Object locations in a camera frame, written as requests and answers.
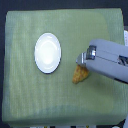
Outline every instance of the food item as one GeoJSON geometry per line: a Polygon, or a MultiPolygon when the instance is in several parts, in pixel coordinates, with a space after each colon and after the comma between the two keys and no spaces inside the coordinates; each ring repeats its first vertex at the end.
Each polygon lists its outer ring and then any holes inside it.
{"type": "Polygon", "coordinates": [[[86,67],[76,66],[74,71],[72,82],[77,84],[80,81],[83,81],[89,74],[89,71],[86,67]]]}

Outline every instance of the green cloth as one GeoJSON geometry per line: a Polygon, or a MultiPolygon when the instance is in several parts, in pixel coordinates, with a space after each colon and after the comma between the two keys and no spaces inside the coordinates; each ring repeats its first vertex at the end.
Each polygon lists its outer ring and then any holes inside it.
{"type": "Polygon", "coordinates": [[[2,119],[10,126],[117,124],[128,112],[128,86],[97,73],[72,83],[77,56],[92,39],[124,44],[120,9],[9,11],[5,26],[2,119]],[[44,74],[34,48],[44,33],[61,45],[58,68],[44,74]]]}

